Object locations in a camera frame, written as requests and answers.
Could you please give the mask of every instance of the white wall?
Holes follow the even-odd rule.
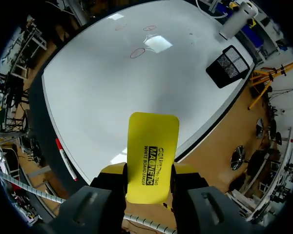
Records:
[[[293,54],[287,54],[287,58],[285,56],[280,56],[280,61],[284,61],[288,59],[290,56],[293,58]],[[288,62],[281,63],[275,67],[280,67],[281,64],[286,65]],[[292,89],[293,88],[293,69],[287,72],[287,76],[279,76],[272,83],[273,90],[282,90],[282,89]],[[277,130],[279,132],[283,132],[288,127],[292,127],[292,136],[293,136],[293,91],[289,93],[282,94],[271,99],[272,106],[275,106],[278,109],[279,116],[275,117],[277,122]]]

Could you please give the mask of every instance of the white cable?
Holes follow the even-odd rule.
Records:
[[[130,220],[139,224],[142,224],[146,227],[155,229],[159,232],[165,233],[165,234],[177,234],[177,230],[173,228],[169,228],[165,225],[153,222],[152,220],[146,219],[146,218],[141,218],[139,216],[136,216],[134,214],[127,214],[125,213],[124,219]]]
[[[31,186],[28,186],[27,184],[24,184],[24,183],[12,178],[11,176],[9,176],[7,174],[4,174],[2,172],[0,172],[0,177],[2,179],[5,179],[5,180],[11,182],[12,184],[15,184],[15,185],[19,186],[20,188],[22,188],[22,189],[24,189],[24,190],[26,190],[26,191],[28,191],[28,192],[30,192],[32,194],[37,195],[37,196],[41,196],[43,198],[46,198],[48,200],[55,201],[55,202],[58,202],[58,203],[61,203],[61,204],[63,202],[65,202],[65,199],[62,199],[60,197],[53,196],[53,195],[50,195],[50,194],[46,194],[45,192],[42,192],[42,191],[37,190],[37,189],[35,189],[35,188],[31,187]]]
[[[226,16],[228,15],[227,13],[225,13],[225,14],[223,14],[222,16],[211,16],[210,14],[208,14],[207,12],[203,11],[203,10],[200,8],[198,0],[195,0],[195,2],[196,2],[196,6],[197,6],[197,8],[199,8],[199,10],[200,10],[200,11],[202,12],[202,14],[205,15],[205,16],[208,16],[208,17],[211,17],[211,18],[214,18],[214,19],[221,19],[221,18],[224,18],[224,17],[226,17]]]
[[[35,188],[31,187],[31,186],[28,186],[27,184],[24,184],[24,183],[20,182],[20,181],[18,181],[16,179],[12,178],[9,175],[2,173],[2,172],[0,172],[0,177],[2,179],[5,179],[5,180],[7,180],[7,181],[19,186],[22,189],[25,189],[26,191],[28,191],[28,192],[30,192],[32,194],[37,195],[37,196],[41,196],[41,197],[43,197],[45,199],[55,201],[55,202],[58,202],[60,204],[65,202],[65,199],[62,199],[60,197],[53,196],[53,195],[50,195],[50,194],[46,194],[46,193],[44,193],[42,191],[39,191],[39,190],[37,190],[37,189],[35,189]],[[124,219],[130,220],[130,221],[133,221],[133,222],[136,222],[136,223],[139,223],[139,224],[142,224],[142,225],[144,225],[146,227],[155,229],[155,230],[157,230],[159,232],[162,232],[162,233],[165,233],[165,234],[177,234],[176,229],[169,228],[168,226],[153,222],[152,220],[149,220],[149,219],[146,219],[146,218],[141,218],[141,217],[136,216],[134,214],[125,213]]]
[[[55,4],[53,4],[53,3],[49,2],[49,1],[46,1],[46,2],[49,3],[49,4],[51,4],[51,5],[53,5],[53,6],[55,6],[56,8],[60,9],[60,10],[63,11],[63,12],[66,12],[66,13],[69,13],[70,15],[72,15],[72,16],[75,16],[74,14],[72,14],[72,13],[70,13],[70,12],[68,12],[68,11],[62,10],[62,9],[59,8],[57,5],[55,5]]]

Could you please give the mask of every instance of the desk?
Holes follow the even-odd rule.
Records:
[[[277,170],[277,173],[275,177],[273,178],[273,181],[271,182],[269,188],[261,197],[260,202],[257,204],[254,211],[246,218],[247,221],[251,221],[254,218],[254,214],[257,211],[261,210],[264,207],[264,205],[270,201],[270,196],[273,194],[276,186],[284,183],[284,180],[283,180],[283,175],[285,173],[284,168],[288,164],[288,161],[291,156],[291,151],[292,151],[292,143],[291,143],[292,133],[291,132],[292,132],[292,129],[289,128],[289,137],[287,139],[287,149],[285,154],[281,158],[280,166]]]
[[[218,35],[220,28],[181,0],[138,4],[89,25],[49,60],[30,90],[34,124],[41,128],[45,105],[56,133],[49,145],[42,134],[38,141],[56,149],[50,144],[58,137],[90,184],[102,168],[126,158],[132,113],[172,114],[180,121],[176,161],[182,160],[221,121],[247,80],[219,89],[205,69],[229,45],[254,67],[236,38]],[[47,161],[58,156],[45,154]]]

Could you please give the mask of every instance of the cable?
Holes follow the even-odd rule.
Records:
[[[157,231],[165,233],[165,234],[177,234],[176,229],[170,228],[165,225],[161,225],[159,223],[156,223],[156,222],[149,220],[149,219],[146,219],[146,218],[141,218],[141,217],[136,216],[134,214],[125,213],[124,219],[142,224],[146,227],[152,228],[154,230],[157,230]]]
[[[57,197],[57,196],[53,196],[53,195],[50,195],[50,194],[46,194],[45,192],[42,192],[40,190],[37,190],[31,186],[28,186],[27,184],[24,184],[14,178],[12,178],[11,176],[7,175],[7,174],[4,174],[2,172],[0,172],[0,177],[4,180],[7,180],[9,182],[11,182],[12,184],[15,184],[17,186],[19,186],[20,188],[32,193],[32,194],[35,194],[37,196],[41,196],[43,198],[46,198],[48,200],[51,200],[51,201],[55,201],[55,202],[58,202],[58,203],[63,203],[65,202],[65,199],[62,199],[60,197]]]
[[[144,229],[144,230],[148,230],[148,231],[151,231],[151,232],[155,232],[157,234],[157,231],[155,230],[151,230],[151,229],[147,229],[147,228],[143,228],[143,227],[139,227],[137,225],[134,225],[132,222],[130,222],[129,220],[127,220],[132,226],[135,226],[136,228],[141,228],[141,229]]]
[[[205,15],[205,16],[208,16],[208,17],[211,17],[211,18],[214,18],[214,19],[221,19],[221,18],[224,18],[224,17],[226,17],[226,16],[228,15],[227,13],[225,13],[225,14],[223,14],[222,16],[211,16],[210,14],[208,14],[207,12],[203,11],[203,10],[200,8],[198,0],[195,0],[195,2],[196,2],[196,6],[197,6],[197,8],[199,8],[199,10],[200,10],[200,11],[202,12],[202,14]]]
[[[68,11],[62,10],[62,9],[59,8],[57,5],[55,5],[55,4],[53,4],[53,3],[49,2],[49,1],[46,1],[46,2],[49,3],[49,4],[51,4],[51,5],[53,5],[53,6],[55,6],[55,7],[58,8],[60,11],[63,11],[63,12],[69,13],[69,14],[72,15],[72,16],[75,16],[74,14],[72,14],[72,13],[70,13],[70,12],[68,12]]]
[[[289,90],[284,91],[284,92],[282,92],[282,93],[275,93],[275,94],[272,94],[272,95],[270,96],[270,101],[271,101],[272,99],[274,99],[274,98],[276,98],[276,97],[282,95],[282,94],[286,94],[286,93],[289,93],[289,92],[292,92],[292,91],[293,91],[293,89],[289,89]]]
[[[57,196],[53,196],[53,195],[50,195],[50,194],[47,194],[47,193],[44,193],[40,190],[37,190],[27,184],[24,184],[14,178],[12,178],[11,176],[7,175],[7,174],[4,174],[2,172],[0,172],[0,177],[4,180],[7,180],[9,182],[11,182],[12,184],[15,184],[17,186],[19,186],[20,188],[32,193],[32,194],[35,194],[37,196],[41,196],[45,199],[48,199],[48,200],[51,200],[51,201],[55,201],[55,202],[58,202],[60,204],[64,203],[65,202],[65,199],[63,198],[60,198],[60,197],[57,197]],[[164,226],[164,225],[161,225],[160,223],[156,223],[156,222],[153,222],[152,220],[148,220],[146,218],[141,218],[139,216],[136,216],[136,215],[133,215],[133,214],[127,214],[125,213],[124,215],[124,219],[126,220],[131,220],[131,221],[134,221],[134,222],[137,222],[139,224],[142,224],[146,227],[150,227],[152,229],[155,229],[155,230],[158,230],[162,233],[165,233],[165,234],[177,234],[177,230],[176,229],[172,229],[172,228],[169,228],[167,226]]]
[[[64,9],[66,8],[66,6],[65,6],[65,2],[64,2],[64,0],[62,0],[62,2],[63,2],[63,6],[64,6]]]

